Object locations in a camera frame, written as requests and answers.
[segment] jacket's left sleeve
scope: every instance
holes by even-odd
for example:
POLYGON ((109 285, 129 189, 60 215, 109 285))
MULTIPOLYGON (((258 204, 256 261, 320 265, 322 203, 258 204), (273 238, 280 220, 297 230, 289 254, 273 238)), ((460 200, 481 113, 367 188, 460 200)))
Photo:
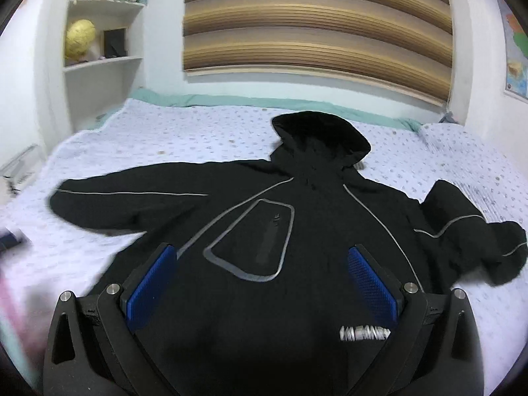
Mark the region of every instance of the jacket's left sleeve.
POLYGON ((444 290, 466 272, 483 266, 493 284, 519 275, 526 263, 526 232, 516 222, 486 223, 451 183, 439 180, 425 201, 410 207, 409 220, 444 290))
POLYGON ((148 231, 213 195, 217 162, 170 162, 63 182, 49 199, 55 214, 90 229, 148 231))

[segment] gray piping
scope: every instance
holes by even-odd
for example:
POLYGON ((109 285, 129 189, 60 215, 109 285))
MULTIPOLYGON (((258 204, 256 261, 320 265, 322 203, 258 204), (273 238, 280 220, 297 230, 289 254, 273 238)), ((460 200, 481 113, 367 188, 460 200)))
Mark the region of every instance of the gray piping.
POLYGON ((521 244, 519 244, 518 246, 516 246, 516 248, 514 248, 514 249, 513 249, 512 251, 510 251, 509 253, 503 254, 502 257, 503 257, 503 258, 507 258, 509 255, 514 254, 514 253, 517 251, 517 249, 518 249, 519 247, 521 247, 521 246, 526 246, 526 241, 525 241, 524 243, 521 243, 521 244))
POLYGON ((176 253, 176 258, 179 259, 183 255, 183 253, 185 253, 186 250, 189 247, 191 247, 198 240, 198 238, 200 238, 205 233, 205 231, 207 231, 211 226, 213 226, 216 222, 218 222, 223 216, 225 216, 226 214, 230 213, 234 209, 237 209, 241 205, 247 204, 251 200, 255 199, 257 196, 262 195, 264 192, 267 192, 267 191, 269 191, 269 190, 271 190, 271 189, 273 189, 273 188, 275 188, 275 187, 277 187, 277 186, 279 186, 279 185, 281 185, 283 183, 291 182, 293 179, 294 178, 291 177, 288 180, 284 180, 284 181, 280 181, 279 183, 275 183, 273 186, 270 186, 269 188, 261 190, 259 193, 254 194, 253 196, 249 197, 248 199, 242 201, 241 203, 233 205, 231 208, 229 208, 229 209, 221 212, 220 214, 218 214, 213 220, 211 220, 209 223, 207 223, 207 225, 205 225, 198 232, 196 232, 193 235, 193 237, 188 242, 186 242, 183 246, 181 246, 181 248, 176 253))
POLYGON ((398 248, 400 249, 400 251, 402 252, 403 256, 405 257, 407 263, 409 264, 409 267, 411 268, 411 271, 414 275, 414 278, 416 279, 416 282, 418 283, 418 286, 420 287, 420 290, 423 292, 423 287, 422 287, 422 283, 420 283, 420 279, 418 278, 418 276, 416 275, 416 272, 414 271, 414 268, 413 268, 413 265, 411 264, 411 261, 409 260, 409 258, 407 257, 407 255, 405 254, 405 252, 403 251, 403 249, 400 247, 400 245, 398 244, 398 241, 396 241, 396 238, 394 238, 394 235, 392 235, 391 231, 389 231, 389 228, 387 228, 383 222, 381 220, 378 219, 378 217, 376 216, 376 214, 374 214, 372 211, 370 211, 370 209, 365 205, 363 204, 352 192, 350 192, 350 190, 348 190, 347 188, 347 185, 343 184, 343 187, 345 188, 345 190, 348 192, 348 194, 350 196, 352 196, 352 198, 354 198, 358 203, 360 203, 360 205, 365 209, 367 210, 373 218, 375 218, 378 223, 383 226, 383 229, 385 229, 387 231, 387 233, 391 236, 392 240, 394 241, 394 243, 396 244, 396 246, 398 246, 398 248))
POLYGON ((266 281, 271 281, 276 276, 278 276, 279 273, 282 270, 282 264, 284 263, 284 257, 286 255, 286 248, 288 247, 288 243, 290 241, 291 230, 293 229, 293 226, 294 226, 294 218, 295 218, 295 209, 294 209, 294 207, 292 205, 285 204, 285 203, 282 203, 282 202, 270 201, 269 199, 265 199, 265 198, 257 199, 255 202, 253 202, 247 208, 246 211, 244 211, 233 223, 231 223, 224 232, 222 232, 211 244, 209 244, 204 249, 203 256, 208 261, 214 263, 215 265, 218 265, 219 267, 225 269, 226 271, 231 272, 233 275, 237 276, 238 278, 240 278, 242 280, 255 281, 255 282, 259 282, 259 283, 264 283, 266 281), (213 247, 215 245, 217 245, 222 240, 222 238, 224 238, 230 231, 232 231, 233 228, 236 225, 238 225, 240 223, 240 221, 244 217, 246 217, 249 214, 249 212, 252 209, 254 209, 260 201, 267 202, 268 204, 276 204, 276 205, 282 205, 284 207, 288 207, 290 209, 290 213, 291 213, 290 214, 290 224, 289 224, 289 228, 288 228, 288 234, 286 235, 286 240, 284 242, 284 247, 282 248, 282 253, 281 253, 281 256, 280 256, 280 260, 279 260, 279 266, 277 268, 277 271, 275 273, 273 273, 272 275, 270 275, 270 276, 260 276, 260 275, 257 275, 257 274, 250 274, 249 272, 242 271, 239 267, 236 267, 232 263, 229 263, 228 261, 225 261, 224 259, 221 259, 218 256, 215 256, 215 254, 212 251, 213 247))
POLYGON ((79 195, 170 195, 170 196, 208 196, 208 194, 173 194, 170 192, 75 192, 73 190, 57 189, 58 192, 64 192, 67 194, 79 194, 79 195))
POLYGON ((429 235, 431 238, 440 238, 444 234, 444 232, 447 231, 447 228, 450 227, 453 223, 458 222, 459 220, 462 220, 463 218, 468 218, 468 217, 479 217, 482 220, 484 220, 484 217, 482 217, 480 214, 468 214, 467 216, 459 216, 459 217, 455 217, 454 219, 451 219, 449 222, 447 222, 444 225, 444 227, 436 235, 431 235, 429 232, 423 231, 422 229, 413 229, 413 231, 419 232, 420 234, 429 235))

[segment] jacket logo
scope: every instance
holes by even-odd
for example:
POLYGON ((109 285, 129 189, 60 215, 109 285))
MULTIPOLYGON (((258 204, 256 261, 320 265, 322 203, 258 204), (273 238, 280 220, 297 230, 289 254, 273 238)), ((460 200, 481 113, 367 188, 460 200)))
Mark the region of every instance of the jacket logo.
POLYGON ((341 341, 386 340, 391 331, 381 326, 344 327, 339 331, 341 341))

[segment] bookshelf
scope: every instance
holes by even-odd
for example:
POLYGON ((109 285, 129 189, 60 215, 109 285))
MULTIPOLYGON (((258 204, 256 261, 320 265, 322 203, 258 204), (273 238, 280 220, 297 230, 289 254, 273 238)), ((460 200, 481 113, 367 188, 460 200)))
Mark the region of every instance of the bookshelf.
POLYGON ((68 0, 65 30, 79 19, 88 19, 96 28, 88 62, 68 65, 64 58, 66 104, 74 132, 91 128, 97 117, 122 106, 133 89, 144 86, 144 7, 124 0, 68 0), (119 28, 126 28, 127 56, 97 59, 104 53, 103 31, 119 28))

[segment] blue gripper pad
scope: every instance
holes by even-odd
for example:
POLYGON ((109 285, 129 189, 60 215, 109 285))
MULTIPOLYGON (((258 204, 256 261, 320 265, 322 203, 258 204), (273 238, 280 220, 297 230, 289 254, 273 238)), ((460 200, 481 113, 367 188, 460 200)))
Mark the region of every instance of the blue gripper pad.
POLYGON ((174 276, 175 269, 175 248, 161 245, 151 258, 127 279, 121 296, 121 309, 132 333, 149 322, 160 297, 174 276))
POLYGON ((398 324, 398 303, 357 247, 348 251, 348 273, 355 281, 377 325, 394 329, 398 324))

